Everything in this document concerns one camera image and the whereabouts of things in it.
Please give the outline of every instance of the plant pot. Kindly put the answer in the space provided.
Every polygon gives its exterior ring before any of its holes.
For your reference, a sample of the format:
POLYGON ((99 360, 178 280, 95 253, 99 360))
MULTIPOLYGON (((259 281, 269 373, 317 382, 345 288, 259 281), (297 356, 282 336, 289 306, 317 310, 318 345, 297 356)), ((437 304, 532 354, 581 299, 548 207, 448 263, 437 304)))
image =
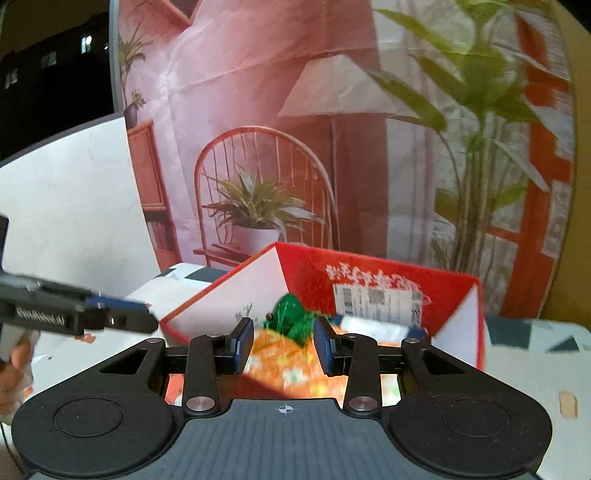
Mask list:
POLYGON ((263 248, 274 244, 279 240, 279 230, 262 230, 258 228, 246 228, 239 225, 233 226, 233 241, 241 252, 246 255, 259 253, 263 248))
POLYGON ((129 105, 124 111, 125 127, 131 130, 138 125, 138 107, 136 105, 129 105))

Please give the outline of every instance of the beige sticker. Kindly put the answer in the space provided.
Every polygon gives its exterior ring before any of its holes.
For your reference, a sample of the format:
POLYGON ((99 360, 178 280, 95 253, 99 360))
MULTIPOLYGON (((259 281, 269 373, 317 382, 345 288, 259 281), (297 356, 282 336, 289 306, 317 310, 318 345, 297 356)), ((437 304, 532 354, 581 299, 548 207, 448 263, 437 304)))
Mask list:
POLYGON ((571 392, 558 392, 560 402, 560 414, 568 420, 577 420, 579 418, 579 401, 571 392))

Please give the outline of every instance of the chair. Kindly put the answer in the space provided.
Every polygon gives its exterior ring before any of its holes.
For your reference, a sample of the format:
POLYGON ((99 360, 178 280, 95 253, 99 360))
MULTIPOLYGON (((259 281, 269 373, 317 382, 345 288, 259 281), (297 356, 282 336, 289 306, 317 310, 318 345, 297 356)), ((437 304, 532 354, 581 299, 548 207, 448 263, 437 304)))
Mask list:
POLYGON ((283 241, 311 247, 338 248, 335 196, 318 157, 300 140, 269 127, 239 127, 218 136, 201 152, 195 166, 195 195, 203 248, 194 250, 212 262, 235 267, 248 259, 232 243, 232 226, 203 205, 218 202, 219 180, 236 181, 240 166, 253 179, 276 181, 305 202, 304 208, 324 220, 321 225, 302 220, 287 230, 283 241))

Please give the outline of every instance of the white flower pot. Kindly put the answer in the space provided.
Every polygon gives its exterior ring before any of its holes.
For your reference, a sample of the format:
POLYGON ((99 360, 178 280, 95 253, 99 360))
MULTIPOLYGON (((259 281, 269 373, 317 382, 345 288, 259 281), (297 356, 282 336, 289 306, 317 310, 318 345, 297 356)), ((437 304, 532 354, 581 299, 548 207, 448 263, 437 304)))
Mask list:
POLYGON ((247 255, 259 253, 263 248, 274 244, 279 240, 279 230, 260 230, 258 228, 245 228, 233 226, 233 241, 241 252, 247 255))

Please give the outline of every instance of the black circular cover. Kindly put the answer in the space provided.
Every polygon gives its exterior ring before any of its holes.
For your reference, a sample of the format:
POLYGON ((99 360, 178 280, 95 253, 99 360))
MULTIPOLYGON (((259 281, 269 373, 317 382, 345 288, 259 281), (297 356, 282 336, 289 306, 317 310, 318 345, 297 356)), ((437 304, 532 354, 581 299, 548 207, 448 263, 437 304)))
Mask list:
POLYGON ((535 400, 511 393, 415 393, 393 409, 389 428, 415 461, 447 476, 507 478, 538 465, 552 425, 535 400))
POLYGON ((25 402, 12 438, 27 466, 56 478, 115 476, 157 454, 173 434, 172 411, 160 396, 100 396, 51 392, 25 402))

